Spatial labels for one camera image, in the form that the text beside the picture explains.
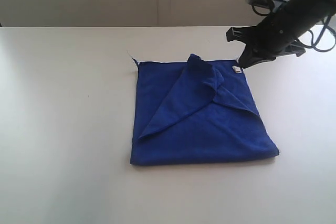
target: white tag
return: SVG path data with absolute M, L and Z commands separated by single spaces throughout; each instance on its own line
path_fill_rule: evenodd
M 238 66 L 232 66 L 232 68 L 236 73 L 241 73 L 242 72 L 242 69 Z

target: table surface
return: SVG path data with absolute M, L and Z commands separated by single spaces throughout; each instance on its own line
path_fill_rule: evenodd
M 335 223 L 336 50 L 245 70 L 275 159 L 129 164 L 129 55 L 235 59 L 244 45 L 227 43 L 227 29 L 1 28 L 0 222 Z M 320 47 L 332 43 L 326 35 Z

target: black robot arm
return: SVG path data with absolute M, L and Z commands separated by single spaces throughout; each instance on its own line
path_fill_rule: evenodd
M 257 26 L 231 27 L 226 33 L 227 41 L 238 40 L 246 44 L 238 59 L 242 68 L 273 61 L 278 56 L 301 56 L 305 48 L 324 52 L 327 50 L 317 48 L 324 31 L 329 30 L 336 37 L 336 32 L 328 25 L 336 13 L 336 0 L 247 0 L 247 3 L 265 18 Z M 269 13 L 257 12 L 256 6 L 269 9 Z M 312 45 L 303 44 L 298 37 L 311 32 L 310 28 L 319 21 L 322 21 L 323 29 L 317 40 L 313 41 L 312 34 Z

